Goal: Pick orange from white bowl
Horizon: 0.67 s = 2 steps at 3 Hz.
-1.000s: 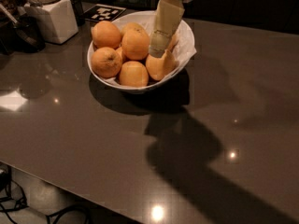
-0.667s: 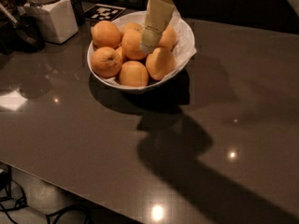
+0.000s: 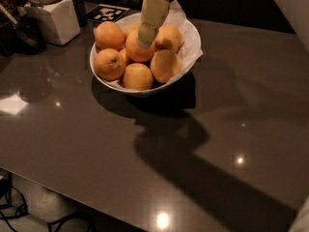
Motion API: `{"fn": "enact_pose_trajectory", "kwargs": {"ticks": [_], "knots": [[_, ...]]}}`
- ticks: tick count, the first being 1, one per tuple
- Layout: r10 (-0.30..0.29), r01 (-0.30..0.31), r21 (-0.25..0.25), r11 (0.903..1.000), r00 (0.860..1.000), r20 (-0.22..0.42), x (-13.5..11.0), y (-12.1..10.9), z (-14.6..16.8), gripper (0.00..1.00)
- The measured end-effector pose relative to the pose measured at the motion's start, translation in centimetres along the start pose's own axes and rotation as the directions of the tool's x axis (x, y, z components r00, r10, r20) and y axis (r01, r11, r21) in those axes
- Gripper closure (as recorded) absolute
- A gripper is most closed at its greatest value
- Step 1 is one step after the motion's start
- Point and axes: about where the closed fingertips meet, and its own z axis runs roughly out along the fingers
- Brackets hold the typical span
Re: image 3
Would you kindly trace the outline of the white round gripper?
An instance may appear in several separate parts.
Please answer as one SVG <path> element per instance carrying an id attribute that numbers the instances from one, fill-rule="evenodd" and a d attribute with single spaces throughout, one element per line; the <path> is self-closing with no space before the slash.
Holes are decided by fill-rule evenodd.
<path id="1" fill-rule="evenodd" d="M 169 0 L 143 0 L 137 37 L 140 47 L 151 47 L 168 15 L 169 7 Z"/>

